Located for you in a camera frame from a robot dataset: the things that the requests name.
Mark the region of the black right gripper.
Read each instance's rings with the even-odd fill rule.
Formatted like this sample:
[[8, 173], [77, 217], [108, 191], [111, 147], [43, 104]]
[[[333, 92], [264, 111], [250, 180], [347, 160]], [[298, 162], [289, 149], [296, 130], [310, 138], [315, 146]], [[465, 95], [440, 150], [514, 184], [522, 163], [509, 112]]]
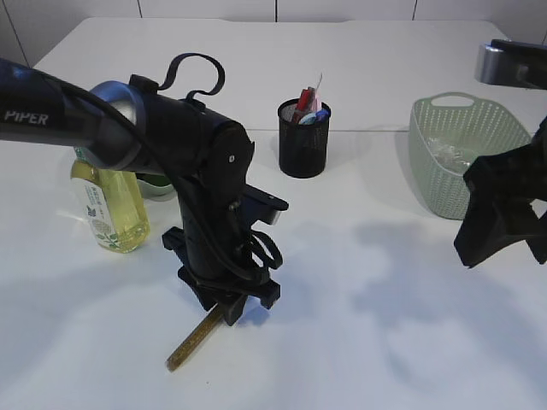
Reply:
[[465, 267], [475, 267], [521, 241], [536, 261], [546, 262], [546, 212], [532, 200], [546, 198], [546, 121], [531, 141], [496, 155], [478, 156], [463, 174], [469, 201], [454, 240]]

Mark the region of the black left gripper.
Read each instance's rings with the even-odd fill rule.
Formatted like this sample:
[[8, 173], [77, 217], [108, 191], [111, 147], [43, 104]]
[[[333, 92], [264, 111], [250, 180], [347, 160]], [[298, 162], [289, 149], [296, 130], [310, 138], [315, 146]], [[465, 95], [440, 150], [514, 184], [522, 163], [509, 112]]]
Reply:
[[205, 311], [220, 301], [229, 326], [242, 316], [250, 297], [269, 310], [281, 293], [271, 271], [281, 267], [283, 256], [268, 234], [244, 223], [243, 191], [220, 199], [201, 187], [178, 188], [182, 226], [162, 235], [164, 248], [182, 264], [179, 279]]

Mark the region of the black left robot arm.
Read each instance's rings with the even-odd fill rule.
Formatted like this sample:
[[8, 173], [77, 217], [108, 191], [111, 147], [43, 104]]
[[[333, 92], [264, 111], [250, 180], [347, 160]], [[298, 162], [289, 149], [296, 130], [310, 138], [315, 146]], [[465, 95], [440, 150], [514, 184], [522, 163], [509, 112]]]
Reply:
[[2, 60], [1, 137], [77, 147], [102, 169], [165, 176], [182, 224], [163, 234], [163, 245], [202, 307], [219, 308], [232, 325], [249, 297], [265, 308], [279, 300], [270, 272], [283, 258], [254, 224], [273, 224], [288, 205], [247, 183], [255, 145], [239, 122], [207, 108], [202, 90], [165, 96], [182, 61], [171, 61], [162, 83], [135, 74], [84, 90]]

